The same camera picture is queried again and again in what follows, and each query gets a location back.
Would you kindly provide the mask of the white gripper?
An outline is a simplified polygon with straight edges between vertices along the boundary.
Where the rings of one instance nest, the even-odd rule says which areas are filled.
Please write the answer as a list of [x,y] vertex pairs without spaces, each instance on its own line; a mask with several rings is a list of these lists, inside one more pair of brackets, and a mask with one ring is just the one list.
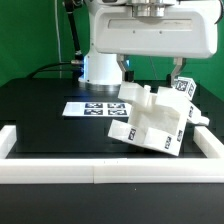
[[97,6],[94,45],[101,53],[118,54],[123,81],[134,81],[127,55],[178,57],[174,84],[183,58],[209,58],[217,51],[221,0],[97,0]]

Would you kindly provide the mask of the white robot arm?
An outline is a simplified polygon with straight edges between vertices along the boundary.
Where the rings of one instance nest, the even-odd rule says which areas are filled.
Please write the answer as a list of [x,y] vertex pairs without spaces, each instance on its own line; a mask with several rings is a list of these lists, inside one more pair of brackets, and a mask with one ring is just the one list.
[[86,5],[96,55],[172,57],[174,80],[188,58],[217,51],[222,0],[64,0],[69,16]]

